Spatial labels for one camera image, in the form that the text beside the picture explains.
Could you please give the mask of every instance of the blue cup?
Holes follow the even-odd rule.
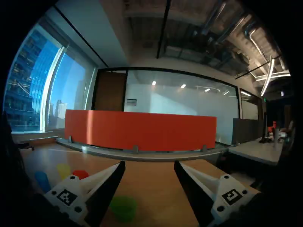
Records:
[[[43,171],[35,172],[35,179],[38,182],[39,186],[41,187],[44,193],[48,192],[50,188],[50,183],[48,181],[47,175]]]

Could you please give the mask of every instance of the plastic cup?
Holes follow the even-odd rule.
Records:
[[[110,209],[119,222],[131,222],[136,214],[137,203],[127,196],[116,196],[112,199]]]
[[[71,175],[70,167],[68,164],[58,164],[57,170],[59,172],[61,180],[64,180],[69,175]]]
[[[74,170],[72,174],[77,176],[79,180],[89,177],[89,174],[85,170]]]
[[[44,193],[48,192],[51,189],[50,183],[47,178],[47,174],[45,172],[43,171],[35,172],[35,179]]]

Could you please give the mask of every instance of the window sill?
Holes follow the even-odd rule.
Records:
[[[15,143],[29,141],[29,140],[37,140],[41,138],[47,137],[64,137],[64,129],[56,129],[53,131],[29,131],[29,132],[12,132],[12,139]]]

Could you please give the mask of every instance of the blue sky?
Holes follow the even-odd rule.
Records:
[[[55,113],[58,100],[67,103],[67,109],[74,108],[78,83],[84,79],[84,76],[85,68],[67,54],[64,54],[56,73],[50,97],[50,103],[54,104],[53,114]]]

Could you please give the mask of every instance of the wooden table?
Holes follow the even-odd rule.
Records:
[[[35,147],[35,151],[23,154],[25,168],[34,180],[35,171],[48,175],[51,187],[60,180],[56,170],[59,163],[67,163],[71,171],[84,169],[93,175],[117,163],[118,160],[84,154],[58,144]],[[219,178],[224,174],[205,160],[184,161],[199,171]],[[126,161],[124,176],[115,195],[133,197],[137,202],[137,213],[131,223],[119,223],[108,210],[101,223],[112,226],[193,226],[198,222],[173,169],[173,162],[131,162]]]

